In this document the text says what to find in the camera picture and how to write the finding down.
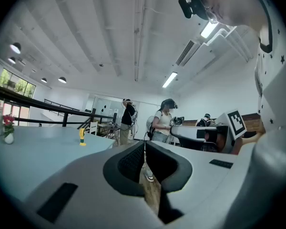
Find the chair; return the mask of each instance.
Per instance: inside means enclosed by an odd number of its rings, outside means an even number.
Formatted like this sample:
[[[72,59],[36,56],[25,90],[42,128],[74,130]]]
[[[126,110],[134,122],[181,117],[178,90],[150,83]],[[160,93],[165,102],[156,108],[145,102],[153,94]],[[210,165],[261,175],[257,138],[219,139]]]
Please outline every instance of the chair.
[[[90,134],[92,134],[94,132],[94,134],[96,135],[97,133],[97,122],[90,122]]]

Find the yellow object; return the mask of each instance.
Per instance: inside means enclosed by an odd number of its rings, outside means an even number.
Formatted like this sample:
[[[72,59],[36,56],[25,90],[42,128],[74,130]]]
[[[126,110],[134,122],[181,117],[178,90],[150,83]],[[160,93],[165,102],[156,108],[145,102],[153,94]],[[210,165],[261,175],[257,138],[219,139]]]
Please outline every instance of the yellow object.
[[[80,129],[80,138],[81,138],[80,145],[81,145],[81,146],[86,146],[86,144],[84,143],[85,131],[86,131],[85,128],[81,128],[81,129]]]

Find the person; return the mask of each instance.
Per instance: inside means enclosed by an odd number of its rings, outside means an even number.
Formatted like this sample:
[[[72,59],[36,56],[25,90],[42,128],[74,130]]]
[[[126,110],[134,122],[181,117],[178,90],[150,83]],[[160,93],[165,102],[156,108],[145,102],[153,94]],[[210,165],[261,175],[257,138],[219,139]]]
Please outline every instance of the person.
[[[209,121],[210,118],[211,118],[210,114],[205,114],[204,118],[197,121],[195,126],[207,126],[207,121]]]
[[[123,99],[122,104],[126,107],[122,121],[121,121],[121,129],[120,129],[120,145],[124,145],[128,143],[128,134],[132,127],[132,117],[135,115],[135,108],[133,106],[133,102],[130,99]]]
[[[173,109],[178,108],[173,99],[166,99],[161,103],[160,109],[156,112],[152,122],[152,128],[154,128],[153,141],[159,141],[166,143],[170,134],[170,121],[172,119],[171,113]],[[146,179],[149,182],[153,182],[153,173],[147,166],[144,173]]]
[[[265,133],[286,127],[286,25],[271,0],[179,0],[185,17],[193,14],[227,26],[246,25],[259,37],[255,83],[261,116],[257,134],[238,138],[234,154]]]

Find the shoe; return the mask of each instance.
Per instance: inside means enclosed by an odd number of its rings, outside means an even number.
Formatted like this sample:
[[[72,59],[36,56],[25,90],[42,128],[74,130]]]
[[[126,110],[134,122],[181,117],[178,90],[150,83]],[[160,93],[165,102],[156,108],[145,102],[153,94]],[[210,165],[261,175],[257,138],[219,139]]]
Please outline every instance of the shoe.
[[[144,175],[149,182],[153,182],[153,176],[148,177],[146,174],[144,174]]]

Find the white vase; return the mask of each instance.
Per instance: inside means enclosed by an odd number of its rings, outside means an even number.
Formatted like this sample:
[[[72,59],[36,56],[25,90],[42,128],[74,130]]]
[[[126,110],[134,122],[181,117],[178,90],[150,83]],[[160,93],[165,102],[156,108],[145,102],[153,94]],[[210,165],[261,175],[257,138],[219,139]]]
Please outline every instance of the white vase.
[[[13,133],[8,134],[5,138],[4,138],[5,143],[7,144],[12,144],[14,142],[14,135]]]

